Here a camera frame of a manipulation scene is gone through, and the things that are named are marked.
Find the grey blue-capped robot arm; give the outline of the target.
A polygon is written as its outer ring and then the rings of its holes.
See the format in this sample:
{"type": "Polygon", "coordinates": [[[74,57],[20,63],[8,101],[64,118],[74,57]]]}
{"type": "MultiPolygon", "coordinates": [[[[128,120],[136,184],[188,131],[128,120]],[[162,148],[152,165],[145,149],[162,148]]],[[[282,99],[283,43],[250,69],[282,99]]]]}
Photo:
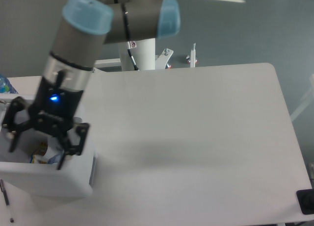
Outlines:
{"type": "Polygon", "coordinates": [[[102,45],[174,36],[180,27],[177,0],[67,0],[34,101],[19,96],[6,109],[9,152],[34,129],[57,139],[62,159],[81,155],[90,125],[74,115],[102,45]]]}

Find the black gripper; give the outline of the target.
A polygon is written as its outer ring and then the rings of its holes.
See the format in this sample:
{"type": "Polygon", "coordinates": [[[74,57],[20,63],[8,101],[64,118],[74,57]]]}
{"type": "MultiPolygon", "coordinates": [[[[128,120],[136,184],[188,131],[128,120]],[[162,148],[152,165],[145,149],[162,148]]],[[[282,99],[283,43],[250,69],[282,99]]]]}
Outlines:
{"type": "Polygon", "coordinates": [[[14,98],[1,124],[11,139],[8,152],[15,151],[23,132],[34,129],[57,138],[62,148],[57,170],[61,170],[66,156],[81,155],[90,128],[89,123],[74,122],[82,94],[82,90],[57,87],[43,77],[31,105],[21,96],[14,98]],[[18,113],[23,111],[28,112],[29,119],[17,123],[18,113]]]}

